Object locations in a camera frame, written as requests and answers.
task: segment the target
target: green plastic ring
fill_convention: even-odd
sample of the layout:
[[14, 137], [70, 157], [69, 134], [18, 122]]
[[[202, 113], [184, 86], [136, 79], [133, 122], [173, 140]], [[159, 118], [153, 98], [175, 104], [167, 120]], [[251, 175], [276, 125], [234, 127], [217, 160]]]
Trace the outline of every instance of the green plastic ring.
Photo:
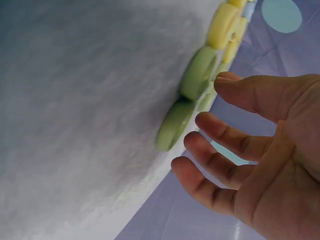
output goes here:
[[216, 91], [213, 89], [212, 92], [205, 95], [205, 97], [201, 100], [197, 110], [198, 112], [209, 112], [212, 106], [212, 103], [217, 96]]
[[219, 73], [225, 72], [227, 70], [228, 70], [228, 64], [224, 63], [224, 62], [221, 62], [219, 64], [217, 70], [215, 71], [215, 74], [214, 74], [212, 80], [215, 81]]
[[167, 113], [156, 137], [156, 145], [162, 151], [169, 151], [183, 134], [196, 107], [193, 101], [181, 98]]
[[192, 101], [200, 98], [208, 87], [209, 78], [216, 63], [217, 51], [209, 46], [201, 48], [193, 57], [186, 70], [180, 93]]

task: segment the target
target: finger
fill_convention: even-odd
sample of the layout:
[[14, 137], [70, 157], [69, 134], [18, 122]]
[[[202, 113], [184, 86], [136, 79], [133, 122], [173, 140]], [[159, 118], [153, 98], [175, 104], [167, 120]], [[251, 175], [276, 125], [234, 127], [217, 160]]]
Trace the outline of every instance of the finger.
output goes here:
[[234, 215], [238, 191], [218, 187], [209, 181], [187, 157], [174, 159], [171, 166], [183, 188], [195, 200], [220, 214]]
[[313, 75], [251, 76], [239, 81], [218, 77], [214, 88], [226, 102], [277, 123], [287, 119], [292, 106], [315, 81]]
[[223, 78], [223, 79], [230, 79], [230, 80], [233, 80], [233, 81], [238, 81], [238, 80], [243, 79], [241, 76], [237, 76], [234, 73], [229, 72], [229, 71], [222, 71], [216, 77], [217, 78]]
[[191, 132], [184, 138], [186, 149], [196, 161], [229, 189], [238, 190], [254, 169], [254, 165], [237, 166], [199, 133]]
[[212, 140], [248, 161], [258, 162], [273, 140], [270, 136], [248, 135], [228, 126], [209, 112], [199, 113], [195, 123]]

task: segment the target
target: fingernail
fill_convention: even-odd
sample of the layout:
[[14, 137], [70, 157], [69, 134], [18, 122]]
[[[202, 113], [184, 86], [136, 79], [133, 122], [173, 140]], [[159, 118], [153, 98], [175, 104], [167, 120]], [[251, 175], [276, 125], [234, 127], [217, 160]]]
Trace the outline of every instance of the fingernail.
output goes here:
[[225, 77], [221, 77], [221, 76], [217, 76], [214, 80], [214, 83], [217, 84], [226, 84], [226, 83], [232, 83], [233, 80], [225, 78]]

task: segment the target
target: toy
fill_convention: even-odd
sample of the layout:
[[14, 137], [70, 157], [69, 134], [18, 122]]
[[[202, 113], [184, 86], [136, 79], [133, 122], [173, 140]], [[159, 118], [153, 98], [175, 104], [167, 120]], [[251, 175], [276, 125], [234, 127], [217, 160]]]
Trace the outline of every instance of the toy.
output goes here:
[[193, 57], [181, 82], [180, 93], [196, 101], [208, 87], [208, 81], [216, 62], [217, 51], [209, 46], [201, 48]]
[[160, 150], [169, 151], [175, 145], [192, 116], [210, 110], [217, 96], [214, 80], [232, 64], [256, 4], [256, 0], [227, 0], [215, 12], [206, 45], [196, 52], [182, 78], [182, 97], [158, 131], [156, 145]]

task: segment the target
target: white fluffy surface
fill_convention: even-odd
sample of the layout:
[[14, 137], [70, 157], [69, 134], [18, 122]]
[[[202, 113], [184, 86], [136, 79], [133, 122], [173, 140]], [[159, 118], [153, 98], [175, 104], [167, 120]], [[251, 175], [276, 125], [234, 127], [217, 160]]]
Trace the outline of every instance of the white fluffy surface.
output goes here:
[[0, 3], [1, 240], [119, 233], [183, 151], [154, 139], [221, 2]]

